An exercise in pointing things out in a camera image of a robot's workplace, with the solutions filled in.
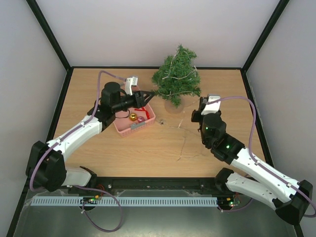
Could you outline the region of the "pink perforated plastic basket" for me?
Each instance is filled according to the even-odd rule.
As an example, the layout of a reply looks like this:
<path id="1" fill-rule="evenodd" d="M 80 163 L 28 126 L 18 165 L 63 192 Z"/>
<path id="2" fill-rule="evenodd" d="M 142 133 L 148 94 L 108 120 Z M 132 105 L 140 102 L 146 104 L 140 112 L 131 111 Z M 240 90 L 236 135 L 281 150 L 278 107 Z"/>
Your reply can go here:
<path id="1" fill-rule="evenodd" d="M 134 133 L 146 126 L 154 124 L 156 115 L 152 107 L 147 104 L 139 109 L 130 108 L 126 112 L 116 113 L 116 119 L 113 122 L 116 131 L 121 137 Z"/>

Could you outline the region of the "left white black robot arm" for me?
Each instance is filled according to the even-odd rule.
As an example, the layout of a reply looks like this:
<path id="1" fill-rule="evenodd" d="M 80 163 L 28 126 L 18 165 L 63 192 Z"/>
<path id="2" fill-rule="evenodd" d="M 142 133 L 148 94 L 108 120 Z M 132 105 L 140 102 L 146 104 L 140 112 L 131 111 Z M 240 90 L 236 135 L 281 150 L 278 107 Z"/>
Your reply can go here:
<path id="1" fill-rule="evenodd" d="M 117 82 L 97 88 L 93 108 L 78 124 L 50 141 L 33 144 L 26 169 L 30 189 L 36 191 L 38 185 L 52 192 L 62 186 L 85 187 L 92 178 L 92 171 L 85 167 L 68 168 L 67 159 L 86 141 L 107 129 L 118 112 L 144 107 L 154 95 L 153 91 L 142 90 L 129 95 Z"/>

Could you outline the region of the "round wooden tree base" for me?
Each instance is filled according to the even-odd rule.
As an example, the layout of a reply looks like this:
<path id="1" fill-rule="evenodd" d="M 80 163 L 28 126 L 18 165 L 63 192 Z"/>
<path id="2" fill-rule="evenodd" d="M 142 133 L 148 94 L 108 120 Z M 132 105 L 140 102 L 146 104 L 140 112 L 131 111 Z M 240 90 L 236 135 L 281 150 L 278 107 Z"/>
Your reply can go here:
<path id="1" fill-rule="evenodd" d="M 171 101 L 166 100 L 164 103 L 164 108 L 170 114 L 179 114 L 183 111 L 184 105 L 181 102 L 180 105 L 175 106 Z"/>

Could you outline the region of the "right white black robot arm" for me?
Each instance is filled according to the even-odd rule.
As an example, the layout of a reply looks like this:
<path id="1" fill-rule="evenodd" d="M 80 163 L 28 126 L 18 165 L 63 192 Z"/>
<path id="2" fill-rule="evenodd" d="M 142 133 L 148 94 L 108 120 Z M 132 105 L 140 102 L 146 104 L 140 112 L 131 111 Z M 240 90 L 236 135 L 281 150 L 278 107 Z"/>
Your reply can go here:
<path id="1" fill-rule="evenodd" d="M 248 179 L 231 169 L 223 168 L 215 177 L 220 193 L 242 193 L 269 206 L 283 221 L 295 226 L 312 202 L 313 185 L 307 180 L 297 181 L 279 172 L 253 154 L 250 146 L 226 132 L 221 118 L 223 98 L 209 94 L 200 97 L 199 108 L 192 112 L 191 121 L 199 123 L 202 144 L 220 161 L 250 175 Z"/>

